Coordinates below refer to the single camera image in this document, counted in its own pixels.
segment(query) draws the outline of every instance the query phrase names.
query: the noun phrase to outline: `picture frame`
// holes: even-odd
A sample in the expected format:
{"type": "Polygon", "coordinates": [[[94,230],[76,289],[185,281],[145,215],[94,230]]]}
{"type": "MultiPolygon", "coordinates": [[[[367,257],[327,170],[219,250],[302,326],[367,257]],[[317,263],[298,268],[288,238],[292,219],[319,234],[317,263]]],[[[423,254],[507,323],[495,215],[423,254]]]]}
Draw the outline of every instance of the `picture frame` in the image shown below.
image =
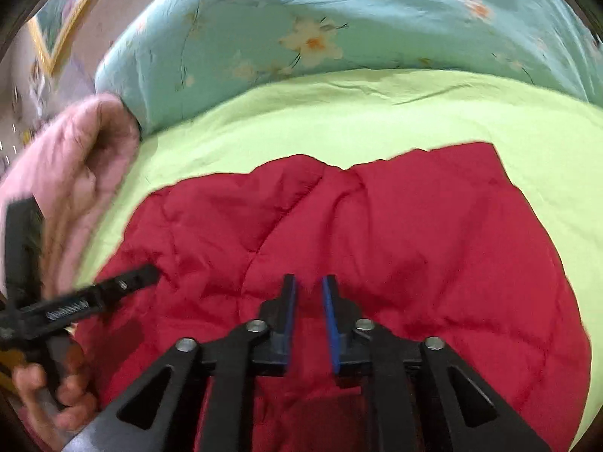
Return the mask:
{"type": "Polygon", "coordinates": [[[60,71],[77,31],[97,1],[48,0],[29,20],[29,34],[44,74],[54,76],[60,71]]]}

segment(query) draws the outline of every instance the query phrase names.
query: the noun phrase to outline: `bedding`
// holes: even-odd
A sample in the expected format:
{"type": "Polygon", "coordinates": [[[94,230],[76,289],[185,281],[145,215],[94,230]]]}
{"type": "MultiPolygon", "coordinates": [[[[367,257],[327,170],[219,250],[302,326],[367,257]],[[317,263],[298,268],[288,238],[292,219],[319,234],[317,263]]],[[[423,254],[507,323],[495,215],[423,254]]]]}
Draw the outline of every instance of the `bedding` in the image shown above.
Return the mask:
{"type": "Polygon", "coordinates": [[[142,133],[269,81],[350,69],[458,69],[603,105],[603,54],[564,0],[155,0],[96,88],[142,133]]]}
{"type": "MultiPolygon", "coordinates": [[[[65,109],[25,149],[0,183],[0,239],[7,205],[33,195],[44,215],[43,294],[73,289],[86,244],[139,145],[136,119],[120,99],[104,94],[65,109]]],[[[0,243],[0,289],[4,287],[0,243]]]]}
{"type": "Polygon", "coordinates": [[[329,358],[321,278],[333,273],[364,317],[443,337],[552,452],[580,424],[588,337],[551,239],[491,144],[348,170],[296,155],[183,180],[144,200],[99,278],[145,263],[156,286],[76,331],[101,407],[180,338],[254,319],[294,273],[291,367],[258,379],[253,449],[364,451],[360,388],[337,388],[329,358]]]}
{"type": "Polygon", "coordinates": [[[349,168],[476,140],[496,146],[576,294],[592,346],[579,439],[603,404],[603,111],[559,93],[434,70],[328,73],[250,90],[143,142],[87,247],[78,283],[93,281],[142,200],[183,178],[248,173],[294,154],[349,168]]]}

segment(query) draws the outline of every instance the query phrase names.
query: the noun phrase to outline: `black tool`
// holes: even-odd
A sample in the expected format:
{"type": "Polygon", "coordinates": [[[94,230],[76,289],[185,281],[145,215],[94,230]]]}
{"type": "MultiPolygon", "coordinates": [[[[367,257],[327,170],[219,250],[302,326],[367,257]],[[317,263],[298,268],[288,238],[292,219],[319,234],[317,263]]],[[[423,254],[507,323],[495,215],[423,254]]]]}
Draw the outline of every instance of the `black tool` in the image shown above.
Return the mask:
{"type": "Polygon", "coordinates": [[[294,306],[295,278],[286,275],[280,296],[262,304],[258,319],[213,342],[178,340],[63,452],[250,452],[254,377],[285,373],[294,306]]]}
{"type": "Polygon", "coordinates": [[[38,263],[43,224],[33,197],[8,205],[4,243],[7,302],[0,312],[0,350],[19,349],[28,362],[41,364],[53,404],[61,410],[64,407],[55,394],[64,376],[63,362],[70,346],[65,328],[111,309],[135,290],[157,283],[159,271],[153,265],[145,265],[69,295],[42,300],[38,263]]]}
{"type": "Polygon", "coordinates": [[[363,382],[370,452],[551,452],[536,432],[439,337],[415,342],[363,318],[323,279],[337,376],[363,382]]]}
{"type": "MultiPolygon", "coordinates": [[[[323,294],[334,373],[363,385],[369,452],[551,452],[442,339],[398,338],[363,318],[332,275],[323,294]]],[[[253,377],[286,370],[294,300],[287,275],[258,319],[214,342],[179,340],[63,452],[249,452],[253,377]]]]}

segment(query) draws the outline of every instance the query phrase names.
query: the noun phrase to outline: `gold frame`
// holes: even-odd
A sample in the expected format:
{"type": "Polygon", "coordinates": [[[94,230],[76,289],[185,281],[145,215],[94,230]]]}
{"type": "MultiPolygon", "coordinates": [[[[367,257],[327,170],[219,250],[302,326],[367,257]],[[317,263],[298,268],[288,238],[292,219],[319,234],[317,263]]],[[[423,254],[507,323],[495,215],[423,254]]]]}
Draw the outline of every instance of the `gold frame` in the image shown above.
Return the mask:
{"type": "Polygon", "coordinates": [[[71,46],[73,45],[73,41],[83,20],[88,16],[90,10],[98,1],[99,0],[76,1],[75,6],[69,15],[69,20],[61,27],[61,30],[58,33],[57,41],[52,53],[49,52],[46,46],[36,16],[34,15],[29,20],[27,23],[29,34],[31,35],[31,40],[33,41],[35,52],[44,74],[54,76],[60,71],[62,64],[65,62],[71,51],[71,46]]]}

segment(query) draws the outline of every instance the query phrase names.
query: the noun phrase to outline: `blanket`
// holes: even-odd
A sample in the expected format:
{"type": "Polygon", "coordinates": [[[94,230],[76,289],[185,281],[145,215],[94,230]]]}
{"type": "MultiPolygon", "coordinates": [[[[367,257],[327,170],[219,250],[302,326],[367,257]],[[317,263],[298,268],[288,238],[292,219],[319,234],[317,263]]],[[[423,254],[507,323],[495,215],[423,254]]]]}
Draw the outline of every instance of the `blanket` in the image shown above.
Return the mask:
{"type": "Polygon", "coordinates": [[[97,90],[143,136],[259,84],[353,69],[457,69],[603,105],[603,47],[563,0],[155,0],[97,90]]]}
{"type": "MultiPolygon", "coordinates": [[[[33,195],[45,218],[43,294],[70,292],[81,254],[138,151],[136,119],[104,94],[68,107],[23,152],[0,184],[0,239],[6,206],[33,195]]],[[[0,243],[0,287],[4,287],[0,243]]]]}
{"type": "Polygon", "coordinates": [[[555,452],[577,431],[589,341],[551,239],[490,144],[349,170],[297,155],[181,181],[141,204],[99,278],[147,262],[158,285],[75,335],[102,406],[177,339],[254,318],[294,273],[291,368],[258,383],[254,450],[364,450],[360,391],[331,375],[320,278],[333,273],[394,334],[447,340],[555,452]]]}

